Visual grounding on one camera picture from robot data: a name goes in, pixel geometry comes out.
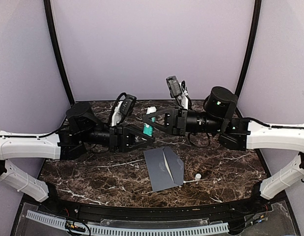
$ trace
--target gray paper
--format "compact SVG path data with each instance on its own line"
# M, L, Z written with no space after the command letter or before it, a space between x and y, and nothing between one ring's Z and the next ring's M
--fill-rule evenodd
M144 151L153 192L183 184L184 163L169 147Z

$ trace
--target white panel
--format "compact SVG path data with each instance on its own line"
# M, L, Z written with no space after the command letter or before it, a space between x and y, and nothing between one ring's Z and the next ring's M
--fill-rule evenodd
M271 123L304 123L304 1L262 1L247 80L239 99L243 115ZM263 150L274 174L296 155ZM287 189L304 235L304 184Z
M0 0L0 129L47 133L69 107L42 0ZM12 160L36 177L42 159ZM0 236L9 236L21 193L0 182Z
M253 0L54 0L58 39L74 98L123 91L168 99L165 79L186 80L191 99L234 91Z

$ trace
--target white cap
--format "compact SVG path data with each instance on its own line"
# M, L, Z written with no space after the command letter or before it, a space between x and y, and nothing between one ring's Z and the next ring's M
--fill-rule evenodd
M148 115L148 114L151 114L151 113L154 113L154 112L156 112L156 107L149 107L149 108L147 108L146 114Z
M195 175L195 180L199 181L201 179L202 175L201 174L196 174Z

